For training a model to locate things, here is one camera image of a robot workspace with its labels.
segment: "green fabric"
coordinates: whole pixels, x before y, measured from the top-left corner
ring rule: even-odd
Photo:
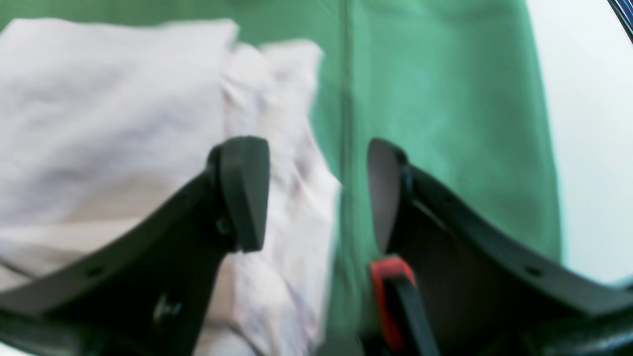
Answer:
[[[523,0],[0,0],[0,28],[41,16],[126,25],[229,17],[242,41],[321,45],[312,121],[344,184],[330,330],[375,322],[374,136],[402,146],[501,230],[559,257],[555,166]]]

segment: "crumpled white cloth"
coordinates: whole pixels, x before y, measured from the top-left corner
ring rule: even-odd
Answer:
[[[14,20],[0,35],[0,289],[121,235],[228,137],[268,139],[263,251],[224,261],[196,355],[306,355],[323,334],[340,184],[309,114],[321,50],[228,20]]]

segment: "screw hole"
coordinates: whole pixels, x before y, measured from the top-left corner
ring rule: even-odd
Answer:
[[[542,277],[543,276],[543,272],[541,272],[540,269],[534,268],[534,267],[526,267],[525,271],[528,274],[531,274],[534,277]]]
[[[105,268],[103,266],[93,267],[91,269],[88,269],[85,272],[85,275],[88,278],[94,278],[94,277],[97,277],[97,276],[101,275],[104,270],[105,270]]]

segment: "red plastic tab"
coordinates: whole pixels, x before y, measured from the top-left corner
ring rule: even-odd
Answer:
[[[399,257],[389,257],[370,264],[373,288],[380,315],[380,326],[385,342],[392,352],[405,351],[404,341],[396,320],[389,313],[383,280],[391,277],[406,276],[414,286],[415,275],[406,262]]]

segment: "white wall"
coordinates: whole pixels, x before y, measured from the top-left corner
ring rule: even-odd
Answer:
[[[558,166],[563,263],[633,274],[633,44],[607,0],[527,0]]]

